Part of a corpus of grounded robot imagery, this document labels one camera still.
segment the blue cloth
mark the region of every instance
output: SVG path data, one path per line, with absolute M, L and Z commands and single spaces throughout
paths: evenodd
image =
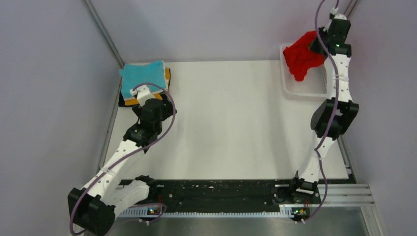
M 130 94 L 130 90 L 143 82 L 152 82 L 167 89 L 165 83 L 164 62 L 161 60 L 146 65 L 126 64 L 119 73 L 121 75 L 121 94 L 124 100 L 133 98 Z M 151 93 L 161 92 L 161 90 L 155 86 L 149 86 L 149 89 Z

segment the gray wall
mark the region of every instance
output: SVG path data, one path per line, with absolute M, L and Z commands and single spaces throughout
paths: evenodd
M 0 229 L 68 235 L 96 171 L 118 65 L 80 0 L 1 1 Z
M 126 62 L 278 59 L 314 30 L 319 0 L 93 0 Z M 320 23 L 336 1 L 327 1 Z M 340 1 L 343 12 L 350 0 Z
M 347 137 L 388 235 L 417 235 L 416 9 L 415 0 L 363 0 L 350 17 L 350 90 L 360 111 Z

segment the white plastic tray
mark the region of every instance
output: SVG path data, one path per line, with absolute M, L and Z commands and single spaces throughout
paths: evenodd
M 166 63 L 177 106 L 172 130 L 125 178 L 292 179 L 314 131 L 310 119 L 321 101 L 285 98 L 279 61 Z M 106 160 L 137 121 L 119 108 Z M 163 123 L 166 128 L 170 118 Z M 338 143 L 323 162 L 326 177 L 347 179 Z
M 284 49 L 292 44 L 283 44 L 279 48 L 281 57 L 281 79 L 284 91 L 291 96 L 326 97 L 326 71 L 324 66 L 310 68 L 303 81 L 296 81 L 285 62 Z

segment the purple cable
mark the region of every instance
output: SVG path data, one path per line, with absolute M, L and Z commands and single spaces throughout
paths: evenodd
M 166 94 L 167 95 L 167 97 L 169 98 L 169 100 L 170 100 L 170 102 L 172 103 L 172 109 L 173 109 L 173 115 L 172 115 L 172 120 L 171 120 L 171 123 L 170 123 L 170 125 L 168 126 L 168 128 L 167 128 L 167 130 L 158 138 L 158 139 L 156 139 L 155 141 L 153 141 L 152 143 L 150 143 L 150 144 L 148 144 L 148 145 L 146 145 L 146 146 L 144 146 L 144 147 L 141 147 L 141 148 L 139 148 L 138 150 L 136 150 L 136 151 L 133 151 L 133 152 L 131 152 L 131 153 L 129 153 L 129 154 L 127 154 L 126 156 L 124 156 L 124 157 L 122 157 L 121 159 L 119 159 L 119 160 L 117 160 L 115 163 L 113 163 L 108 169 L 109 170 L 111 170 L 114 166 L 116 166 L 117 164 L 119 164 L 120 162 L 122 162 L 122 161 L 124 161 L 124 160 L 126 160 L 127 158 L 129 158 L 129 157 L 131 157 L 131 156 L 133 156 L 133 155 L 135 155 L 135 154 L 137 154 L 138 152 L 140 152 L 140 151 L 143 151 L 144 149 L 148 149 L 148 148 L 150 148 L 152 145 L 154 145 L 154 144 L 156 144 L 157 142 L 159 142 L 162 138 L 164 138 L 165 137 L 165 135 L 167 135 L 167 133 L 171 130 L 171 127 L 172 127 L 172 125 L 174 124 L 174 120 L 175 120 L 175 114 L 176 114 L 176 109 L 175 109 L 175 103 L 174 103 L 174 100 L 172 99 L 172 97 L 171 97 L 171 95 L 168 93 L 168 91 L 166 91 L 163 87 L 161 87 L 161 86 L 159 86 L 159 85 L 157 85 L 157 84 L 154 84 L 154 83 L 149 83 L 149 82 L 145 82 L 145 83 L 140 83 L 140 84 L 138 84 L 137 86 L 135 86 L 135 88 L 133 89 L 133 90 L 135 90 L 137 87 L 139 87 L 139 86 L 142 86 L 142 85 L 152 85 L 152 86 L 156 86 L 157 88 L 159 88 L 160 90 L 162 90 L 163 92 L 164 92 L 164 94 Z M 72 209 L 72 212 L 71 212 L 71 217 L 70 217 L 70 221 L 69 221 L 69 231 L 71 232 L 71 234 L 72 235 L 74 235 L 74 236 L 76 236 L 76 235 L 80 235 L 80 234 L 82 234 L 82 233 L 84 233 L 85 232 L 85 229 L 84 230 L 81 230 L 80 232 L 75 232 L 74 231 L 74 228 L 73 228 L 73 223 L 74 223 L 74 218 L 75 218 L 75 212 L 77 211 L 77 208 L 78 208 L 78 206 L 80 205 L 80 202 L 81 202 L 81 200 L 83 199 L 83 197 L 90 191 L 90 189 L 101 179 L 101 178 L 103 178 L 103 176 L 105 175 L 106 173 L 105 172 L 103 172 L 103 173 L 101 173 L 87 188 L 86 188 L 86 190 L 81 194 L 81 196 L 78 198 L 78 200 L 77 200 L 77 202 L 75 203 L 75 205 L 74 205 L 74 208 Z
M 336 115 L 337 104 L 339 103 L 339 70 L 337 69 L 336 62 L 334 61 L 333 57 L 331 56 L 331 53 L 328 51 L 328 49 L 326 48 L 326 46 L 325 46 L 322 38 L 320 37 L 319 27 L 318 27 L 318 24 L 317 24 L 317 18 L 319 17 L 319 11 L 320 11 L 320 8 L 322 7 L 323 2 L 325 2 L 325 0 L 322 0 L 321 3 L 319 4 L 319 7 L 317 8 L 316 17 L 314 19 L 314 28 L 316 29 L 316 35 L 317 35 L 317 39 L 320 42 L 320 45 L 322 46 L 322 48 L 326 52 L 328 58 L 331 61 L 331 64 L 333 64 L 333 67 L 334 67 L 334 72 L 335 72 L 335 75 L 334 76 L 336 78 L 336 97 L 335 97 L 335 100 L 334 100 L 334 107 L 333 107 L 333 110 L 331 111 L 330 119 L 329 119 L 329 121 L 327 123 L 327 126 L 326 126 L 326 130 L 325 130 L 325 132 L 324 132 L 324 134 L 322 136 L 322 139 L 320 140 L 319 144 L 314 149 L 314 151 L 317 153 L 317 156 L 319 158 L 320 172 L 322 173 L 323 181 L 325 183 L 325 193 L 323 195 L 323 198 L 322 198 L 322 201 L 320 202 L 320 204 L 317 206 L 317 208 L 314 210 L 314 212 L 310 215 L 310 217 L 308 217 L 304 222 L 307 222 L 311 218 L 313 218 L 317 214 L 317 212 L 320 210 L 320 208 L 322 208 L 322 205 L 323 205 L 323 203 L 326 200 L 328 183 L 327 183 L 327 179 L 326 179 L 326 176 L 325 176 L 325 172 L 323 170 L 322 156 L 320 156 L 320 153 L 319 153 L 318 150 L 319 150 L 319 147 L 323 144 L 323 142 L 324 142 L 324 140 L 325 140 L 325 138 L 326 138 L 326 136 L 327 136 L 327 134 L 328 134 L 328 132 L 330 130 L 331 124 L 333 123 L 333 120 L 334 120 L 334 116 Z M 337 0 L 337 3 L 336 3 L 336 7 L 335 8 L 337 8 L 338 5 L 339 5 L 339 0 Z

